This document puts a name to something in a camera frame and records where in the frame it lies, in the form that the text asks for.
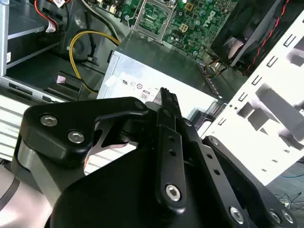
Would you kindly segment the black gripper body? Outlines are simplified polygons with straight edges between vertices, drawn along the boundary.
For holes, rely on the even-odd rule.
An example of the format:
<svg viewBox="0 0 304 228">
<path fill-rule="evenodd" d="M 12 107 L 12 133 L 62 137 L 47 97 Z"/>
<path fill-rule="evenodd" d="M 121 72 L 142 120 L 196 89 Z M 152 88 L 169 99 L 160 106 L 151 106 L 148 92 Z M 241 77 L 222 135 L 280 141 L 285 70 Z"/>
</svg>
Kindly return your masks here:
<svg viewBox="0 0 304 228">
<path fill-rule="evenodd" d="M 155 197 L 156 155 L 130 152 L 70 185 L 57 200 L 53 228 L 235 228 L 206 175 L 185 164 L 187 205 L 168 211 Z"/>
</svg>

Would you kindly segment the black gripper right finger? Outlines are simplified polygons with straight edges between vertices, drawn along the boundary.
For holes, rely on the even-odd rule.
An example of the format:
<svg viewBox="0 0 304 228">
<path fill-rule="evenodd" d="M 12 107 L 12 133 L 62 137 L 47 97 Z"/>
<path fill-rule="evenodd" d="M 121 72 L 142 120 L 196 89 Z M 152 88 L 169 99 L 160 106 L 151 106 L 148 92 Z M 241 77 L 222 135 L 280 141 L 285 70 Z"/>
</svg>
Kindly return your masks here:
<svg viewBox="0 0 304 228">
<path fill-rule="evenodd" d="M 296 228 L 294 215 L 215 137 L 201 139 L 181 116 L 177 96 L 172 110 L 181 134 L 188 204 L 180 228 Z"/>
</svg>

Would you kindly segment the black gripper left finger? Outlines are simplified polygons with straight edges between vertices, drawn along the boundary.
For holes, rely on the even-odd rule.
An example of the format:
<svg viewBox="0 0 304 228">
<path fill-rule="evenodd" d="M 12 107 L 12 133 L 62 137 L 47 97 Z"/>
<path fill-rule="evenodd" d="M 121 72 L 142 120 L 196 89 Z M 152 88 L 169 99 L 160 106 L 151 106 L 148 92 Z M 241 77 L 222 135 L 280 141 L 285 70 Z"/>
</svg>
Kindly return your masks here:
<svg viewBox="0 0 304 228">
<path fill-rule="evenodd" d="M 175 214 L 187 204 L 181 134 L 172 110 L 172 93 L 161 88 L 153 110 L 134 97 L 39 105 L 22 119 L 25 145 L 59 171 L 80 168 L 94 149 L 135 142 L 156 155 L 155 197 Z"/>
</svg>

